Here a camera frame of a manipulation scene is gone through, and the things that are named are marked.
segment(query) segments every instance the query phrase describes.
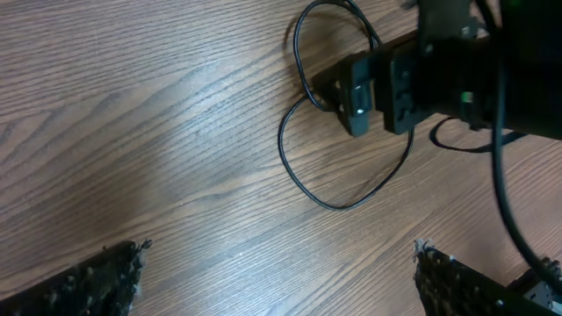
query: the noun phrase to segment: black wire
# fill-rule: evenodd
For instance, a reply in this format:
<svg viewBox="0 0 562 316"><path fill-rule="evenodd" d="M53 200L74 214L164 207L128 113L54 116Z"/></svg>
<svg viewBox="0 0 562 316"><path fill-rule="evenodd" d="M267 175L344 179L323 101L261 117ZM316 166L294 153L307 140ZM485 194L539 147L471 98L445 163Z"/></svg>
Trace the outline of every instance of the black wire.
<svg viewBox="0 0 562 316"><path fill-rule="evenodd" d="M458 148L458 147L445 145L441 141L439 141L439 139L437 138L437 132L439 131L439 128L441 128L441 126L445 122L447 122L448 120L451 120L451 119L458 119L458 118L453 118L453 117L445 118L441 122L437 123L437 125L435 125L431 129L431 131L429 132L429 140L431 140L431 142L435 146L443 148L443 149L447 149L447 150L454 150L454 151L458 151L458 152L462 152L462 153L470 153L470 154L484 154L484 153L492 152L492 144L487 144L487 145L475 147L475 148ZM505 134L501 137L501 145L505 146L509 143L512 143L516 140L519 140L521 137L524 137L524 136L527 136L527 134L519 133L519 132L507 133L507 134Z"/></svg>
<svg viewBox="0 0 562 316"><path fill-rule="evenodd" d="M324 107L320 104L320 102L318 100L316 100L316 98L313 95L313 92L311 91L310 87L308 86L308 82L306 81L306 77L305 77L305 71L302 67L302 61L300 59L300 54L299 54L299 32L300 32L300 27L302 26L302 23L306 17L306 15L308 14L308 12L310 12L310 10L312 10L314 7L318 6L318 5L322 5L322 4L332 4L332 5L337 5L349 12L351 12L353 15L355 15L356 17L358 17L359 19L361 19L361 21L363 22L365 28L367 29L367 32L369 34L369 46L371 48L371 50L375 49L375 47L381 46L382 40L380 40L380 37L377 35L377 33L375 32L375 30L373 29L371 23L367 20L367 18L365 17L365 15L361 12L361 10L359 10L359 7L357 7L357 5L352 1L352 0L344 0L344 1L336 1L336 0L316 0L314 2L312 2L311 4L309 4L305 10L302 12L302 14L299 17L299 20L297 21L297 24L295 25L295 32L293 35L293 40L292 40L292 48L295 54L295 60L297 61L297 69L299 71L299 75L300 75L300 81L302 82L303 88L305 90L306 95L304 97L302 97L299 101L297 101L292 107L291 109L289 109L289 111L283 116L283 118L281 119L281 125L279 126L279 131L277 133L277 149L279 151L279 157L281 158L281 162L283 163L283 165L285 166L285 169L287 170L287 173L289 174L289 176L291 177L291 179L297 184L297 186L309 197L311 198L314 202L316 202L318 205L325 207L329 210L332 211L347 211L350 209L353 209L355 207L358 207L359 205L363 204L364 202L366 202L369 198L372 198L380 189L382 189L386 183L388 183L388 181L390 181L390 179L393 178L393 176L396 174L396 172L398 172L398 170L400 169L400 167L402 166L402 164L406 161L408 154L410 153L410 149L412 148L412 144L414 142L414 129L411 129L408 132L408 138L407 138L407 145L406 145L406 149L404 150L404 153L402 154L402 156L400 157L400 161L398 162L398 164L396 165L396 167L393 169L393 171L391 171L391 173L386 176L386 178L377 185L377 187L375 187L375 189L373 189L371 192L369 192L366 196L362 197L361 199L359 199L358 201L356 201L353 204L350 205L343 205L343 206L336 206L336 205L330 205L327 204L323 201L321 201L319 198L317 198L313 193L311 193L303 184L302 182L297 178L297 176L294 174L294 172L291 169L291 166L289 165L289 162L287 161L287 157L285 156L285 150L283 148L283 133L285 132L285 127L287 125L287 122L289 121L289 119L291 118L292 114L299 108L299 106L301 106L307 99L310 100L310 102L312 102L312 104L314 106L316 106L318 109L324 111Z"/></svg>
<svg viewBox="0 0 562 316"><path fill-rule="evenodd" d="M383 43L382 40L380 40L380 37L375 32L375 30L373 29L369 20L367 20L365 15L361 12L361 10L359 10L359 7L357 7L357 5L352 0L345 0L345 1L316 0L316 1L313 1L311 4L309 4L305 8L304 11L302 11L302 13L300 14L299 20L297 21L297 24L295 25L295 32L294 32L294 35L292 37L292 51L295 54L295 60L297 61L297 70L299 71L300 81L302 82L302 86L305 89L306 96L308 97L308 99L310 99L310 102L312 102L314 104L314 106L316 106L317 108L319 108L322 111L324 111L324 107L313 96L313 92L310 90L310 88L308 86L308 82L306 81L305 70L302 67L302 60L300 59L300 53L299 53L299 33L300 33L300 27L302 26L302 23L305 20L308 12L310 12L314 7L319 6L319 5L323 5L323 4L337 5L341 8L343 8L343 9L351 12L353 15L355 15L359 19L361 19L361 21L365 25L365 28L367 29L367 32L369 33L369 47L371 48L371 50L375 49L376 46L382 45L382 43Z"/></svg>
<svg viewBox="0 0 562 316"><path fill-rule="evenodd" d="M318 205L325 207L329 210L332 211L347 211L350 210L352 208L358 207L359 205L363 204L364 202L366 202L369 198L372 198L372 196L374 196L380 189L382 189L382 187L385 186L385 184L390 181L390 179L392 179L392 177L396 174L396 172L398 172L398 170L400 169L400 167L402 166L402 164L406 161L408 154L410 153L410 149L412 148L412 143L414 142L414 130L410 131L410 133L408 134L407 137L407 145L406 145L406 150L404 151L404 153L402 154L402 156L400 157L400 161L398 162L398 164L396 165L396 167L394 168L394 170L388 175L386 176L386 178L377 185L377 187L375 187L375 189L373 189L371 192L369 192L366 196L362 197L361 199L359 199L358 201L356 201L353 204L350 205L344 205L344 206L335 206L335 205L330 205L327 204L325 202L322 202L319 198L317 198L313 193L311 193L303 184L301 181L299 181L299 179L297 178L297 176L294 174L294 172L291 169L291 166L289 165L289 162L287 161L287 157L285 156L285 150L283 148L283 133L285 131L285 126L287 125L287 122L289 121L289 119L291 118L292 114L299 108L299 106L301 106L303 104L303 102L305 102L307 100L307 97L304 96L302 97L299 101L297 101L297 103L295 103L291 109L283 116L283 118L281 119L281 125L279 126L279 132L277 134L277 149L279 150L279 156L281 157L281 162L283 162L283 165L285 166L285 169L287 170L287 173L289 174L289 176L291 177L291 179L297 184L297 186L303 191L305 192L305 194L311 198L314 202L316 202Z"/></svg>
<svg viewBox="0 0 562 316"><path fill-rule="evenodd" d="M490 8L486 4L486 0L474 0L478 5L482 17L486 22L486 27L492 38L492 42L497 43L497 29L494 22L494 16L490 11ZM498 207L500 209L501 220L503 225L508 230L511 240L515 244L515 247L521 253L521 256L525 259L528 265L535 270L535 273L543 279L557 294L562 294L562 283L558 278L549 271L544 264L537 258L533 253L523 236L521 235L517 224L513 218L513 213L511 212L511 207L508 202L508 197L506 194L506 184L503 175L503 166L501 161L501 129L503 127L503 121L505 116L505 96L506 96L506 78L505 78L505 68L503 65L503 59L499 59L499 75L498 75L498 103L496 107L496 113L494 118L494 123L492 127L492 174L494 180L494 191Z"/></svg>

